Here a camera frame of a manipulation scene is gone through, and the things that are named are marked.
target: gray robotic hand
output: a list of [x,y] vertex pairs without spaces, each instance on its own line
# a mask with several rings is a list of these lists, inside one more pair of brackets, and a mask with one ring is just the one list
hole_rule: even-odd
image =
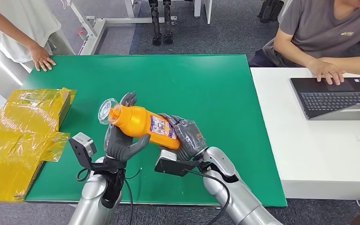
[[[124,106],[134,106],[137,102],[135,92],[127,93],[120,101]],[[150,141],[150,135],[142,136],[133,143],[133,138],[124,134],[119,127],[110,124],[105,133],[105,154],[121,162],[127,162],[132,156],[140,152]]]
[[165,113],[160,115],[169,121],[170,125],[174,128],[177,138],[180,140],[181,146],[177,151],[178,160],[190,161],[208,147],[195,121]]

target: green tabletop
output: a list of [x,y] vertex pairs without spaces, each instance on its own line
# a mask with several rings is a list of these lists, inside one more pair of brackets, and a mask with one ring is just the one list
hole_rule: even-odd
[[[232,160],[242,179],[265,206],[286,206],[270,142],[245,55],[91,55],[54,56],[52,71],[33,70],[23,89],[77,90],[60,129],[71,136],[83,132],[96,145],[93,160],[104,155],[107,126],[97,112],[104,100],[120,100],[136,91],[137,105],[155,113],[195,120],[209,146]],[[127,164],[136,203],[217,204],[202,178],[177,177],[154,171],[156,145],[149,144]],[[77,201],[84,182],[70,145],[59,162],[46,162],[26,201]],[[123,201],[128,202],[124,186]]]

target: yellow tape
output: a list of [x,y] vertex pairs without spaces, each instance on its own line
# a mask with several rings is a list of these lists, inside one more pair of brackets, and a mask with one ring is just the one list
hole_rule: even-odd
[[57,162],[69,134],[58,132],[74,99],[68,89],[15,90],[0,110],[0,201],[21,201],[43,161]]

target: person's hand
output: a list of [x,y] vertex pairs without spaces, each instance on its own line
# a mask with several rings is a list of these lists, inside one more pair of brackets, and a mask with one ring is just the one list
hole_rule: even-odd
[[177,157],[180,161],[189,161],[208,146],[195,121],[164,113],[160,116],[169,121],[181,143],[180,149],[177,150]]
[[[134,92],[127,93],[120,101],[121,105],[134,106],[137,101]],[[110,124],[104,138],[104,151],[107,156],[121,162],[127,162],[132,156],[139,153],[150,142],[150,135],[142,136],[138,142],[124,134],[121,129]]]
[[40,71],[40,68],[42,68],[43,71],[46,72],[47,69],[52,70],[52,66],[50,64],[53,66],[56,65],[56,63],[50,58],[46,49],[42,48],[37,43],[30,47],[29,50],[31,51],[31,57],[35,63],[35,69],[37,69],[37,71]]
[[325,77],[328,84],[333,84],[332,78],[336,85],[344,82],[343,73],[345,73],[345,71],[342,71],[334,64],[315,59],[307,64],[307,68],[312,74],[316,75],[318,82],[321,81],[322,76]]

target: bottle cap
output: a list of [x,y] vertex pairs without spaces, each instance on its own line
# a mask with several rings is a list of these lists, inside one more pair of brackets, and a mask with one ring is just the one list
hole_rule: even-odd
[[101,104],[97,117],[101,124],[108,125],[115,122],[119,114],[119,103],[114,98],[109,98]]

